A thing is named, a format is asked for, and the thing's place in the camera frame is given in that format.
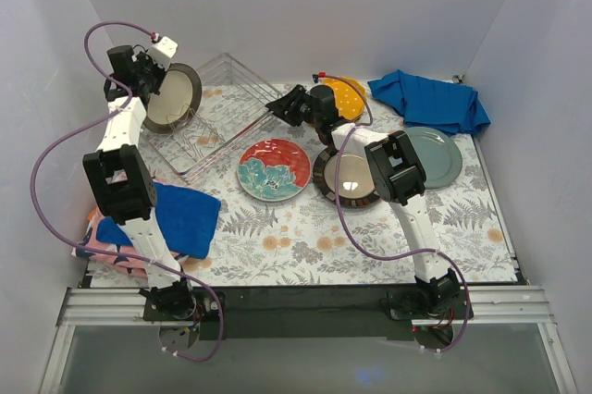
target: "white wall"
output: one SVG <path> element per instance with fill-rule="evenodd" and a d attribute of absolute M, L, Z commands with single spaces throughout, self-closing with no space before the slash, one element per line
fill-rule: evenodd
<path fill-rule="evenodd" d="M 198 65 L 229 51 L 264 78 L 316 70 L 375 78 L 396 68 L 463 73 L 503 0 L 91 0 L 180 43 Z M 116 43 L 117 31 L 109 33 Z"/>
<path fill-rule="evenodd" d="M 580 392 L 592 392 L 592 0 L 506 0 L 468 71 L 519 261 L 542 283 Z"/>
<path fill-rule="evenodd" d="M 66 287 L 83 269 L 34 214 L 29 176 L 47 144 L 105 112 L 103 83 L 82 50 L 97 19 L 89 0 L 0 0 L 0 392 L 37 392 Z M 99 54 L 109 46 L 104 32 L 93 39 Z M 58 148 L 41 170 L 41 203 L 72 239 L 91 208 L 80 162 L 93 135 Z"/>

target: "gray-green plate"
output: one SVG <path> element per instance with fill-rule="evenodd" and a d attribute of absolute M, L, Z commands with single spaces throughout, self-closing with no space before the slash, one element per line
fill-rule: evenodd
<path fill-rule="evenodd" d="M 425 170 L 425 187 L 449 186 L 463 170 L 461 151 L 448 135 L 431 128 L 405 129 Z"/>

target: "folded towel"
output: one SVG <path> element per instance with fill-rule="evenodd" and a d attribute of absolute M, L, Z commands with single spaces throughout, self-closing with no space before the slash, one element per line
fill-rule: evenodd
<path fill-rule="evenodd" d="M 428 126 L 453 135 L 476 134 L 491 121 L 472 87 L 408 75 L 400 70 L 368 81 L 372 95 L 392 106 L 407 126 Z"/>
<path fill-rule="evenodd" d="M 155 183 L 156 221 L 172 252 L 205 258 L 216 231 L 220 201 L 205 193 Z M 128 236 L 108 216 L 101 220 L 96 238 L 103 243 L 131 245 Z"/>

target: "brown plate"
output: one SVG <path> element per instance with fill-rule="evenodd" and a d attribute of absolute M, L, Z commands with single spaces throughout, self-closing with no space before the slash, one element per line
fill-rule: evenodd
<path fill-rule="evenodd" d="M 202 81 L 193 68 L 173 63 L 166 72 L 160 94 L 150 95 L 144 126 L 170 133 L 188 124 L 202 101 Z"/>
<path fill-rule="evenodd" d="M 335 202 L 337 149 L 327 147 L 314 161 L 313 183 L 329 200 Z M 345 153 L 339 171 L 339 201 L 342 206 L 364 207 L 380 197 L 375 193 L 370 168 L 364 158 Z"/>

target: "yellow plate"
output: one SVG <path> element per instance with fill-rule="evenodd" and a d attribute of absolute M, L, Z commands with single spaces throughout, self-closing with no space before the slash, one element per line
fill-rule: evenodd
<path fill-rule="evenodd" d="M 353 84 L 365 99 L 366 92 L 362 84 L 353 78 L 343 77 L 343 79 Z M 333 89 L 333 93 L 335 94 L 335 106 L 339 110 L 339 115 L 341 117 L 349 119 L 349 121 L 355 121 L 362 116 L 364 102 L 354 89 L 344 82 L 333 80 L 332 78 L 324 78 L 323 84 L 326 84 Z"/>

